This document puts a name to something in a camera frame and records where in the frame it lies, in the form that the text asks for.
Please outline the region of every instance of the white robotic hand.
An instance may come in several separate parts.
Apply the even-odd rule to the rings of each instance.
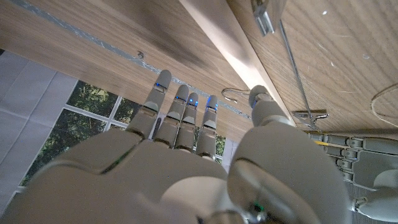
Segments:
[[[153,141],[169,87],[162,71],[126,131],[81,142],[40,170],[0,223],[349,223],[349,199],[328,156],[291,126],[263,86],[254,128],[229,174],[214,161],[217,99],[193,151],[198,96],[182,85]]]
[[[352,211],[384,222],[398,222],[398,141],[386,138],[308,133],[343,175],[370,190],[353,199]]]

